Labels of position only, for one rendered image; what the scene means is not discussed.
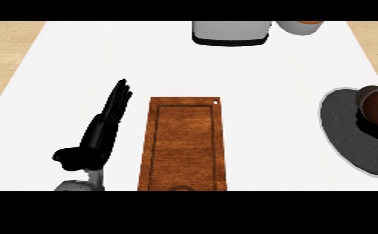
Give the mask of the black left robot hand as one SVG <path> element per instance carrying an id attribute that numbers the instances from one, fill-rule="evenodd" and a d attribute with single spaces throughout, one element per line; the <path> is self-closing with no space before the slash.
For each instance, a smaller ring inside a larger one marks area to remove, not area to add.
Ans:
<path id="1" fill-rule="evenodd" d="M 112 153 L 118 124 L 131 95 L 127 81 L 121 79 L 109 94 L 103 110 L 91 119 L 80 145 L 59 149 L 53 154 L 53 160 L 66 171 L 96 171 L 103 168 Z"/>

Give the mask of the dark grey pan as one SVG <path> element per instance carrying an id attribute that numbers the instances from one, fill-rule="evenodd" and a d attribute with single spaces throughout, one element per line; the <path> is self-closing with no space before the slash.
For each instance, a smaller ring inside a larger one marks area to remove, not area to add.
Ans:
<path id="1" fill-rule="evenodd" d="M 319 119 L 325 137 L 350 165 L 378 177 L 378 126 L 356 103 L 357 91 L 337 89 L 325 95 Z"/>

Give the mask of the grey appliance with black base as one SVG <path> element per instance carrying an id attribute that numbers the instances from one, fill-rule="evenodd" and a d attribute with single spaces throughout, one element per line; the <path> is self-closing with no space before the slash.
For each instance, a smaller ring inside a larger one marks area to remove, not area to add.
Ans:
<path id="1" fill-rule="evenodd" d="M 263 45 L 270 26 L 270 21 L 193 21 L 192 40 L 211 46 Z"/>

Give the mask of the grey round container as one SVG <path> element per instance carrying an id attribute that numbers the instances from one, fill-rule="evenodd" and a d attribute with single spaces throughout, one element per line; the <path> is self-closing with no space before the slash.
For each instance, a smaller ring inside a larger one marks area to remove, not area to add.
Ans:
<path id="1" fill-rule="evenodd" d="M 278 21 L 279 27 L 294 35 L 310 35 L 313 34 L 319 27 L 322 26 L 323 22 L 322 21 L 310 21 L 310 22 L 303 22 L 303 21 Z"/>

